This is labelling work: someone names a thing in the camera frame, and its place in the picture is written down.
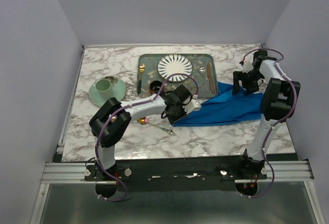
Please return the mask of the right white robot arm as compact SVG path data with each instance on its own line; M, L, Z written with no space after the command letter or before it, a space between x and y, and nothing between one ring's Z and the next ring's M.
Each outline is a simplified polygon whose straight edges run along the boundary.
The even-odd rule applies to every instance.
M267 87L260 103L260 126L252 143L245 149L240 163L236 166L237 174L244 179L258 176L267 163L266 153L279 127L290 118L297 105L301 84L291 80L281 69L279 62L284 59L277 50L254 49L252 63L240 61L243 70L233 73L233 91L236 95L244 88L245 95L259 90L259 80L265 80Z

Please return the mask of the blue cloth napkin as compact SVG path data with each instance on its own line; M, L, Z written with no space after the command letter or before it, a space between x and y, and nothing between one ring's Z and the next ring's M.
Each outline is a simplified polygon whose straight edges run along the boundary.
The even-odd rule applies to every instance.
M219 126L253 121L261 118L261 92L246 95L240 90L232 95L233 85L218 82L220 93L202 103L198 111L173 124L174 127Z

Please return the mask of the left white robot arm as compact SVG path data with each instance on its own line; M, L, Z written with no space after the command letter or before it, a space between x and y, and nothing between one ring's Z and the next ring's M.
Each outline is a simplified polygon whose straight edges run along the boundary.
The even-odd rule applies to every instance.
M164 115L173 125L200 108L197 94L191 93L184 85L173 91L163 91L161 87L151 96L135 101L108 99L89 121L96 138L96 174L102 180L117 178L113 168L116 164L115 145L132 121L150 115Z

